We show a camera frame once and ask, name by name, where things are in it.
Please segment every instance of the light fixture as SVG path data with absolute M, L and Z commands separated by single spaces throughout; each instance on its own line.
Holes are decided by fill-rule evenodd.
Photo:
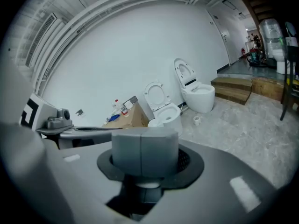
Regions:
M 223 0 L 222 3 L 225 4 L 226 6 L 228 6 L 232 10 L 236 10 L 237 9 L 234 4 L 232 4 L 231 2 L 229 2 L 227 0 Z
M 246 17 L 244 16 L 243 13 L 239 13 L 240 17 L 242 17 L 243 19 L 245 19 Z

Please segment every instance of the chair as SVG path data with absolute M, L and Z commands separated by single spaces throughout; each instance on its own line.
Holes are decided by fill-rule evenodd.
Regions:
M 287 61 L 290 61 L 290 82 L 287 83 Z M 282 93 L 281 104 L 283 104 L 283 111 L 280 120 L 284 119 L 285 112 L 288 108 L 290 102 L 290 97 L 299 98 L 299 94 L 293 89 L 293 79 L 294 79 L 294 62 L 299 65 L 299 47 L 287 46 L 287 53 L 285 55 L 285 82 L 284 90 Z

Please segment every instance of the wooden platform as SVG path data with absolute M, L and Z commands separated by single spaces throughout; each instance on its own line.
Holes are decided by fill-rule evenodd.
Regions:
M 251 89 L 251 80 L 218 77 L 211 81 L 212 86 L 215 87 L 215 96 L 227 99 L 241 105 L 245 105 L 248 100 Z

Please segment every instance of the gray floor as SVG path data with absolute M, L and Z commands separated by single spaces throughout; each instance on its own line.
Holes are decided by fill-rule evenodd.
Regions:
M 209 113 L 183 113 L 180 138 L 234 154 L 279 188 L 299 160 L 299 116 L 287 112 L 280 121 L 281 112 L 278 101 L 254 93 L 246 105 L 215 98 Z M 193 124 L 195 115 L 201 117 L 199 126 Z
M 254 77 L 264 77 L 275 80 L 284 80 L 285 76 L 276 72 L 275 69 L 259 68 L 249 66 L 249 62 L 246 58 L 242 58 L 231 66 L 219 72 L 219 74 L 242 74 L 252 75 Z

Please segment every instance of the bottle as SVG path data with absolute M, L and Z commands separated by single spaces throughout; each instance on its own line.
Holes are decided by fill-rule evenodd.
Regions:
M 116 104 L 116 107 L 121 111 L 121 113 L 122 113 L 123 115 L 125 115 L 125 114 L 128 113 L 127 108 L 126 108 L 123 104 L 121 104 L 121 103 L 118 101 L 118 99 L 115 100 L 115 104 Z

